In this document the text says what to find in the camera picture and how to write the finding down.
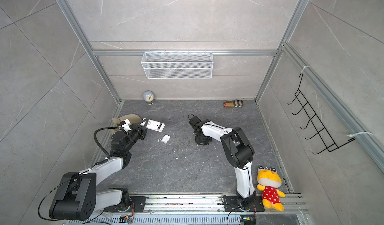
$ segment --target white remote control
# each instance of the white remote control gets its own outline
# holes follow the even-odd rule
[[[148,119],[148,124],[147,124],[147,128],[148,129],[151,129],[153,131],[158,131],[158,132],[162,132],[163,131],[163,128],[164,128],[164,123],[161,123],[161,122],[157,122],[157,121],[153,121],[151,119]]]

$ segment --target alarm clock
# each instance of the alarm clock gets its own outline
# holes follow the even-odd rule
[[[143,99],[147,103],[147,105],[152,105],[155,103],[155,94],[151,91],[145,91],[143,93]]]

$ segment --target white zip tie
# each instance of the white zip tie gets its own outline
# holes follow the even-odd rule
[[[355,134],[348,134],[347,136],[354,137],[354,136],[359,135],[359,134],[371,134],[371,135],[373,135],[372,132],[356,132]]]
[[[303,66],[303,69],[301,70],[301,73],[303,73],[304,69],[306,69],[307,66]]]

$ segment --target wire mesh basket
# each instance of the wire mesh basket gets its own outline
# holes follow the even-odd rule
[[[212,78],[212,52],[145,52],[141,60],[148,79]]]

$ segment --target yellow frog plush toy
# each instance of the yellow frog plush toy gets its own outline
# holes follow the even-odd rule
[[[277,188],[281,186],[281,178],[276,173],[275,168],[264,168],[263,166],[258,167],[257,174],[257,189],[263,191],[263,205],[265,208],[274,208],[280,212],[284,211],[284,206],[281,204],[279,196],[285,197],[282,191]]]

